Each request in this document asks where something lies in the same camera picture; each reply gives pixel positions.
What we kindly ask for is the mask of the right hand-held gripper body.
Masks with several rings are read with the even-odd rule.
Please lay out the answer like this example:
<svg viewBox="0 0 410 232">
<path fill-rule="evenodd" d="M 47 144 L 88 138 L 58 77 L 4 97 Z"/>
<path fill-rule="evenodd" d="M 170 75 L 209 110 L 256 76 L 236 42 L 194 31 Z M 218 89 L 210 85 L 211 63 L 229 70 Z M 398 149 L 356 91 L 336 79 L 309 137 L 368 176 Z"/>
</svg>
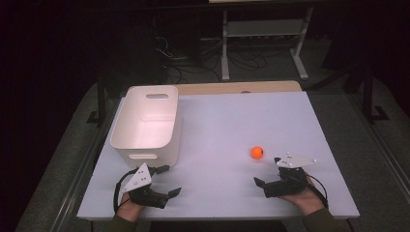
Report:
<svg viewBox="0 0 410 232">
<path fill-rule="evenodd" d="M 304 167 L 316 163 L 316 159 L 287 153 L 278 164 L 280 180 L 266 184 L 265 195 L 267 197 L 280 197 L 301 192 L 308 186 Z"/>
</svg>

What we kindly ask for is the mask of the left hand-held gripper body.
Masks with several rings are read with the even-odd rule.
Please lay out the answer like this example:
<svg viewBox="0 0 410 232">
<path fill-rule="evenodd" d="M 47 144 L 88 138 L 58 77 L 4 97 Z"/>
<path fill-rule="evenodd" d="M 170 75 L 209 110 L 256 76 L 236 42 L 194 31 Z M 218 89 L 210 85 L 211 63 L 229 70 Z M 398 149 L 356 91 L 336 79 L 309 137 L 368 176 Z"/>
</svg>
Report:
<svg viewBox="0 0 410 232">
<path fill-rule="evenodd" d="M 140 206 L 163 209 L 169 197 L 167 194 L 158 193 L 151 189 L 152 177 L 150 166 L 143 163 L 123 175 L 117 183 L 117 193 L 120 193 L 120 191 L 127 192 L 131 201 Z"/>
</svg>

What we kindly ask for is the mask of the orange ball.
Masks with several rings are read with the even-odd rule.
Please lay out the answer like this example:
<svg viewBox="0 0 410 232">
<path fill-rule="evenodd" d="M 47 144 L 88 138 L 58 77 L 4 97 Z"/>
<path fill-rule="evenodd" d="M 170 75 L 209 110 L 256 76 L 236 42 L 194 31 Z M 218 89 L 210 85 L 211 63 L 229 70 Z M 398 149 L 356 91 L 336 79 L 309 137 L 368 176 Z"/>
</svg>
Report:
<svg viewBox="0 0 410 232">
<path fill-rule="evenodd" d="M 254 159 L 260 160 L 260 159 L 263 158 L 264 151 L 263 151 L 263 149 L 262 149 L 261 147 L 256 146 L 256 147 L 253 147 L 253 148 L 250 150 L 250 155 L 251 155 Z"/>
</svg>

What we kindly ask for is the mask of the white plastic bin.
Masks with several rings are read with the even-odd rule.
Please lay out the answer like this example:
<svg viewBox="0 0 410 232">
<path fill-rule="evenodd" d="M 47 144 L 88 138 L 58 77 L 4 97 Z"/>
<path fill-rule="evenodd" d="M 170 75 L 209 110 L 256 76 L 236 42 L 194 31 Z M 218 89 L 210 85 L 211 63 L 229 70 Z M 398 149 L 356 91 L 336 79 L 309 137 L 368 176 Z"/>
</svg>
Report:
<svg viewBox="0 0 410 232">
<path fill-rule="evenodd" d="M 130 167 L 173 166 L 178 159 L 182 116 L 175 86 L 131 87 L 116 116 L 111 146 Z"/>
</svg>

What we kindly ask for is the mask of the person's right hand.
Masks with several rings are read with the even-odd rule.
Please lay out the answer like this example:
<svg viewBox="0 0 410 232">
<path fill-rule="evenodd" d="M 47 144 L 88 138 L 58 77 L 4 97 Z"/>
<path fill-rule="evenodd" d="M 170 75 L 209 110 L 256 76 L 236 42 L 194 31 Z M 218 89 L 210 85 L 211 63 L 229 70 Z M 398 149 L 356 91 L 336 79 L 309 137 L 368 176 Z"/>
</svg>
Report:
<svg viewBox="0 0 410 232">
<path fill-rule="evenodd" d="M 325 208 L 321 199 L 310 188 L 304 188 L 296 194 L 281 196 L 280 199 L 290 202 L 304 216 Z"/>
</svg>

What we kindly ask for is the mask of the person's left hand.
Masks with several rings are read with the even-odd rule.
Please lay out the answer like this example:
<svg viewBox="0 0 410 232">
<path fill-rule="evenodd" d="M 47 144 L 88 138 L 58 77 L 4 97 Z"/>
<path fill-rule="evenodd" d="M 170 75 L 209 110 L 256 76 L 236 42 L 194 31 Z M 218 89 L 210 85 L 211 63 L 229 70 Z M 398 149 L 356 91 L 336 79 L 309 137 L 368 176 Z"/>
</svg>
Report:
<svg viewBox="0 0 410 232">
<path fill-rule="evenodd" d="M 122 196 L 120 206 L 116 212 L 119 218 L 125 219 L 130 222 L 138 222 L 144 207 L 135 204 L 131 201 L 130 195 L 125 192 Z"/>
</svg>

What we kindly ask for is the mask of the white work board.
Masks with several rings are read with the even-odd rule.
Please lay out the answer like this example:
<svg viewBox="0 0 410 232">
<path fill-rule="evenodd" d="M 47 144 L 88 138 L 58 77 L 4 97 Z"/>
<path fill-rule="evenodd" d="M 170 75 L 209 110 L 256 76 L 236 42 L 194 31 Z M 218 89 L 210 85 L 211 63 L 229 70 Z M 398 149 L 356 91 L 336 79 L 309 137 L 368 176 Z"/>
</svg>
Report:
<svg viewBox="0 0 410 232">
<path fill-rule="evenodd" d="M 287 153 L 317 160 L 307 167 L 328 193 L 336 218 L 359 211 L 337 167 L 318 119 L 304 92 L 183 96 L 180 155 L 152 188 L 182 188 L 163 209 L 146 208 L 146 220 L 295 218 L 291 204 L 265 196 L 253 178 L 273 182 L 274 158 Z M 262 159 L 250 155 L 253 147 Z"/>
</svg>

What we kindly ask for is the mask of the wooden table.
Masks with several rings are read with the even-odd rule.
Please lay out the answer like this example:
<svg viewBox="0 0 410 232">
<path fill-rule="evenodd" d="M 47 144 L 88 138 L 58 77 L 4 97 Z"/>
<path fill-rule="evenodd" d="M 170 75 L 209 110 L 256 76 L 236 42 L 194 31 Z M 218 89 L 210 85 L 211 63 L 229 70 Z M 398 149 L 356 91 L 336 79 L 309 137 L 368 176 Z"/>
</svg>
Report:
<svg viewBox="0 0 410 232">
<path fill-rule="evenodd" d="M 178 89 L 180 95 L 217 95 L 302 91 L 300 84 L 293 80 L 177 84 L 176 88 Z"/>
</svg>

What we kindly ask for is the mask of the black stand leg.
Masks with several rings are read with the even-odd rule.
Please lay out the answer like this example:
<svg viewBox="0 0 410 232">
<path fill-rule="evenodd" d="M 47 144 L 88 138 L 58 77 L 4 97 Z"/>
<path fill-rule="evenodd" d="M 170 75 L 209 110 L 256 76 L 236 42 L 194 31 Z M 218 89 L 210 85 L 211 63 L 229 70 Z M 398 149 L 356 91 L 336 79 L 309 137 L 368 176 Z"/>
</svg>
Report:
<svg viewBox="0 0 410 232">
<path fill-rule="evenodd" d="M 375 121 L 389 120 L 389 116 L 381 106 L 372 105 L 373 75 L 370 66 L 366 67 L 363 83 L 363 113 L 366 119 L 373 124 Z"/>
<path fill-rule="evenodd" d="M 97 100 L 98 110 L 92 111 L 87 119 L 88 124 L 96 124 L 99 128 L 105 119 L 105 89 L 103 86 L 103 77 L 100 75 L 97 78 Z"/>
</svg>

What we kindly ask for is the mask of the grey metal stand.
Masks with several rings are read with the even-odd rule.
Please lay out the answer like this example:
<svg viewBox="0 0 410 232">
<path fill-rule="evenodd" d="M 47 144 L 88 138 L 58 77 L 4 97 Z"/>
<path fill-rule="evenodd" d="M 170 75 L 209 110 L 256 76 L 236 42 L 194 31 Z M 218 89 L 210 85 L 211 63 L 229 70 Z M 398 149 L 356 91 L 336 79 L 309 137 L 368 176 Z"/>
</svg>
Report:
<svg viewBox="0 0 410 232">
<path fill-rule="evenodd" d="M 299 77 L 308 79 L 308 73 L 301 60 L 300 53 L 306 38 L 309 23 L 314 8 L 309 7 L 303 18 L 297 19 L 268 19 L 230 21 L 227 11 L 223 12 L 222 18 L 222 52 L 221 52 L 221 79 L 228 81 L 229 65 L 227 57 L 227 41 L 229 38 L 240 37 L 267 37 L 267 36 L 297 36 L 298 42 L 289 49 Z"/>
</svg>

